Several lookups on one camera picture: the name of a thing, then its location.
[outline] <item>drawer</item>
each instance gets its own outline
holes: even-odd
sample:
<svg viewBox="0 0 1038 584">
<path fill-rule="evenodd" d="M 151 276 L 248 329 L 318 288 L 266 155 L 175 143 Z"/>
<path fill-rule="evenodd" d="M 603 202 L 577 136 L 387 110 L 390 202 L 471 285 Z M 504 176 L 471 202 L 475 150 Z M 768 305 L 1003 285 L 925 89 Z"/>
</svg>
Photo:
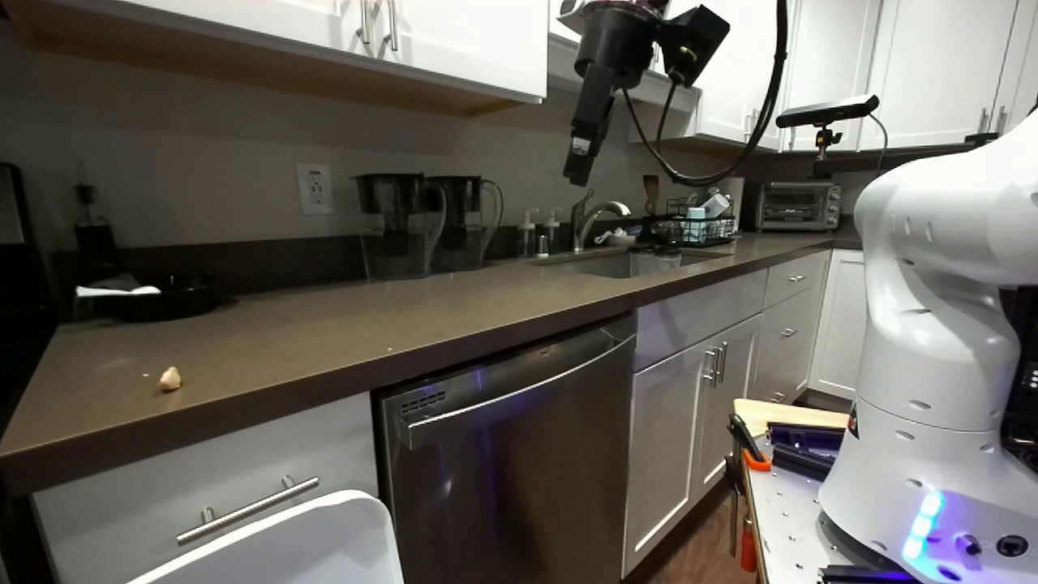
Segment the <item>drawer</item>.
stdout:
<svg viewBox="0 0 1038 584">
<path fill-rule="evenodd" d="M 223 517 L 282 493 L 282 478 L 318 478 L 313 489 L 289 502 L 344 486 L 375 493 L 368 396 L 43 489 L 34 508 L 59 579 L 110 584 L 211 541 L 177 546 L 175 534 L 201 527 L 203 508 Z"/>
<path fill-rule="evenodd" d="M 766 305 L 786 301 L 825 280 L 829 252 L 811 252 L 791 262 L 777 262 L 768 269 L 768 294 Z"/>
<path fill-rule="evenodd" d="M 638 308 L 635 371 L 664 361 L 748 316 L 766 301 L 766 272 L 745 272 Z"/>
<path fill-rule="evenodd" d="M 787 402 L 811 375 L 811 293 L 762 312 L 748 399 Z"/>
</svg>

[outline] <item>dark countertop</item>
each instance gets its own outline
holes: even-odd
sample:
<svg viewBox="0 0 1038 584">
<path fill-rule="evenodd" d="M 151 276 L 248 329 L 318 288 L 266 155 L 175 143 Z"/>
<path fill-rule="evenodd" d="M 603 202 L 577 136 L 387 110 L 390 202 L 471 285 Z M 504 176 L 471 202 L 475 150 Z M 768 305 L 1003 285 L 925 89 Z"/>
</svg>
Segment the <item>dark countertop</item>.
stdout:
<svg viewBox="0 0 1038 584">
<path fill-rule="evenodd" d="M 635 280 L 515 260 L 409 282 L 247 294 L 181 322 L 66 323 L 0 439 L 0 493 L 45 489 L 409 384 L 828 248 L 829 237 L 744 237 L 718 260 Z M 166 368 L 181 371 L 177 393 L 159 393 Z"/>
</svg>

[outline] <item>dishwasher handle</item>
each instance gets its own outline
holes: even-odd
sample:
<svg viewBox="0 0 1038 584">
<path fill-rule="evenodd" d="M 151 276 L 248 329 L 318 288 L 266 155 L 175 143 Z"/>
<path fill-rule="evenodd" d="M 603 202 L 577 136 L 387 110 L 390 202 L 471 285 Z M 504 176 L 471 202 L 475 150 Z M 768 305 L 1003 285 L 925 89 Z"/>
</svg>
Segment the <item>dishwasher handle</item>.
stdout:
<svg viewBox="0 0 1038 584">
<path fill-rule="evenodd" d="M 442 416 L 418 418 L 418 423 L 409 425 L 406 446 L 418 448 L 418 446 L 431 446 L 431 441 L 448 441 L 448 439 L 460 439 L 460 434 L 500 425 L 500 423 L 515 418 L 515 416 L 529 416 L 545 399 L 551 399 L 551 388 L 562 388 L 557 384 L 587 372 L 591 368 L 597 368 L 597 362 L 609 361 L 612 354 L 627 350 L 633 342 L 635 336 L 622 336 L 620 343 L 599 350 L 597 358 L 591 358 L 591 361 L 584 361 L 577 368 L 567 368 L 567 371 L 562 371 L 555 375 L 545 375 L 537 384 L 500 393 L 493 399 L 482 399 L 482 402 L 472 402 L 472 405 L 464 405 L 464 409 L 451 409 L 451 413 L 442 413 Z"/>
</svg>

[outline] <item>white robot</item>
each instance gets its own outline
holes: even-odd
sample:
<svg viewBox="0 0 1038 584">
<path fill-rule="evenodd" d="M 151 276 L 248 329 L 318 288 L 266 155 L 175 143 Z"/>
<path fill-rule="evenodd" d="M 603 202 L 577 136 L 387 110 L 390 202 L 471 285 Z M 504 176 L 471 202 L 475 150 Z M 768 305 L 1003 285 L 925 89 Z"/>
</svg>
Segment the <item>white robot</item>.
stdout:
<svg viewBox="0 0 1038 584">
<path fill-rule="evenodd" d="M 1038 114 L 874 179 L 853 211 L 868 329 L 819 507 L 917 580 L 1038 580 L 1038 479 L 1000 448 L 1018 362 L 1000 285 L 1038 282 L 1033 155 Z"/>
</svg>

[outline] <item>toaster oven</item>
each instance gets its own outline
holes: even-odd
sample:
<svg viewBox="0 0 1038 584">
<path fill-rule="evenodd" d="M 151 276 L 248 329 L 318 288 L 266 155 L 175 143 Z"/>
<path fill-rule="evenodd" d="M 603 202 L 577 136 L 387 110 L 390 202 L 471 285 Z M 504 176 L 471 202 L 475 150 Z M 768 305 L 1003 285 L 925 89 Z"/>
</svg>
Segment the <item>toaster oven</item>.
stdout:
<svg viewBox="0 0 1038 584">
<path fill-rule="evenodd" d="M 754 230 L 837 230 L 840 186 L 837 183 L 762 183 L 753 195 Z"/>
</svg>

